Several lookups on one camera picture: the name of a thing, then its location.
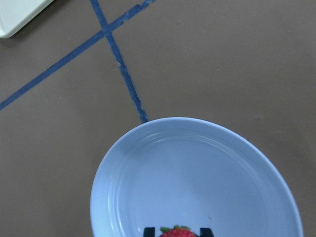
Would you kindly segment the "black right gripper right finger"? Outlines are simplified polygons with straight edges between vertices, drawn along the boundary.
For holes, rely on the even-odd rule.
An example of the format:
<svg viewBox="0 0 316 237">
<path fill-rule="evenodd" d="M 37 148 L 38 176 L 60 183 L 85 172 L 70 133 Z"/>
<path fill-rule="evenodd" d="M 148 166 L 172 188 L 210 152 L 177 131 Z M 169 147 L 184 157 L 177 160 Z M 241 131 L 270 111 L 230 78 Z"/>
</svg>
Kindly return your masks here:
<svg viewBox="0 0 316 237">
<path fill-rule="evenodd" d="M 210 228 L 200 228 L 200 237 L 214 237 L 213 231 Z"/>
</svg>

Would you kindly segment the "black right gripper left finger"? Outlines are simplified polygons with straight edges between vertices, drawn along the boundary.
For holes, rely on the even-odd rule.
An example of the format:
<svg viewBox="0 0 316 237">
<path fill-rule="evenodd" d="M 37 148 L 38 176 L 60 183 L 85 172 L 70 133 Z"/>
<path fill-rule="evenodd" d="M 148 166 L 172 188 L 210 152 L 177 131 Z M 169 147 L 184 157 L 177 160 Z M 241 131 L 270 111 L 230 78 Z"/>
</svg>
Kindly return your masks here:
<svg viewBox="0 0 316 237">
<path fill-rule="evenodd" d="M 155 227 L 144 228 L 144 237 L 155 237 L 155 234 L 156 234 Z"/>
</svg>

